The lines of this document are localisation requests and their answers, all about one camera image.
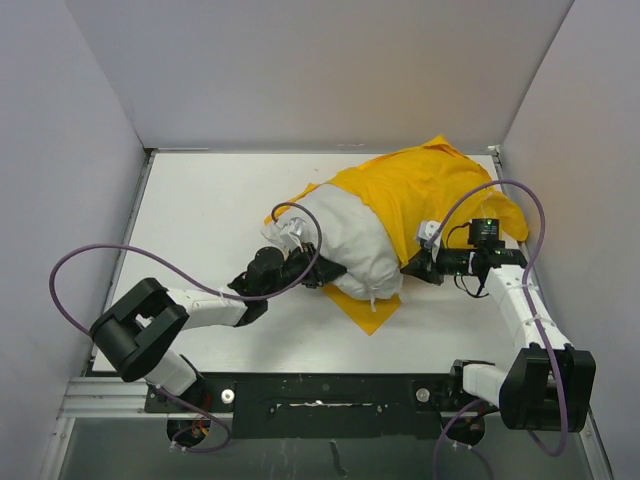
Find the white pillow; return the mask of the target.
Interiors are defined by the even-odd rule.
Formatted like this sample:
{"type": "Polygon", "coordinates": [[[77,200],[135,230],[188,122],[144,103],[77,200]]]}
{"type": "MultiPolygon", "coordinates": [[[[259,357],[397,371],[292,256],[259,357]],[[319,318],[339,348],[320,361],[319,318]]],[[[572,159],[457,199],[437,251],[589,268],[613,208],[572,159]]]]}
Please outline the white pillow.
{"type": "Polygon", "coordinates": [[[399,294],[403,277],[398,256],[378,216],[356,195],[321,184],[295,201],[261,229],[265,239],[283,248],[280,228],[293,217],[306,221],[304,242],[322,240],[320,256],[343,265],[347,273],[333,281],[348,298],[374,303],[399,294]]]}

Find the yellow printed pillowcase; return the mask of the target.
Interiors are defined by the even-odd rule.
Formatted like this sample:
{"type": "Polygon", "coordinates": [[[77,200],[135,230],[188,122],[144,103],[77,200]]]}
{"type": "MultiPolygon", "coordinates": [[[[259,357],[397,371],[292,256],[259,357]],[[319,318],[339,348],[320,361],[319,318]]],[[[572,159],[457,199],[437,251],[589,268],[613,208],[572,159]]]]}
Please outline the yellow printed pillowcase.
{"type": "MultiPolygon", "coordinates": [[[[415,147],[389,153],[338,172],[331,179],[310,183],[294,202],[321,184],[331,184],[359,197],[378,216],[398,256],[400,269],[418,252],[418,227],[423,220],[446,224],[445,233],[478,217],[494,217],[516,241],[529,234],[525,216],[496,188],[481,193],[489,173],[456,150],[443,136],[415,147]]],[[[348,298],[334,285],[325,289],[365,333],[373,334],[400,307],[399,294],[374,303],[348,298]]]]}

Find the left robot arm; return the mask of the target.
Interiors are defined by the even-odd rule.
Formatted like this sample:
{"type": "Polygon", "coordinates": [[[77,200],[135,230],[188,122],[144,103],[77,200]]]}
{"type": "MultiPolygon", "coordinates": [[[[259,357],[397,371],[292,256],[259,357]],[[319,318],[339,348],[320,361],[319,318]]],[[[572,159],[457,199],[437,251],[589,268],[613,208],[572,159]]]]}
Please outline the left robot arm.
{"type": "Polygon", "coordinates": [[[204,387],[197,369],[171,350],[182,330],[249,325],[267,312],[269,298],[295,281],[314,289],[346,273],[311,243],[289,254],[264,247],[220,294],[167,289],[151,277],[139,281],[93,323],[89,335],[123,381],[144,379],[190,411],[202,402],[204,387]]]}

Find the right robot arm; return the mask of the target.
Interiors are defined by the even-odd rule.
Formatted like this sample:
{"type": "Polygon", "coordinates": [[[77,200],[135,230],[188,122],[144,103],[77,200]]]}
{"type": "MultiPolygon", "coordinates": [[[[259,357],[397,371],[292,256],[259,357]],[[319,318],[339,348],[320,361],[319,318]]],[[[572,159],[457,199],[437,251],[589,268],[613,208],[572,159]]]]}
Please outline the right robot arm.
{"type": "Polygon", "coordinates": [[[508,371],[484,361],[456,361],[456,377],[445,384],[448,402],[466,409],[480,398],[498,407],[512,430],[581,431],[596,363],[590,352],[575,349],[551,319],[538,289],[524,276],[523,253],[506,246],[496,219],[464,223],[465,248],[446,246],[436,235],[439,227],[437,221],[420,224],[419,251],[402,273],[434,285],[447,277],[476,278],[479,292],[496,302],[516,350],[508,371]]]}

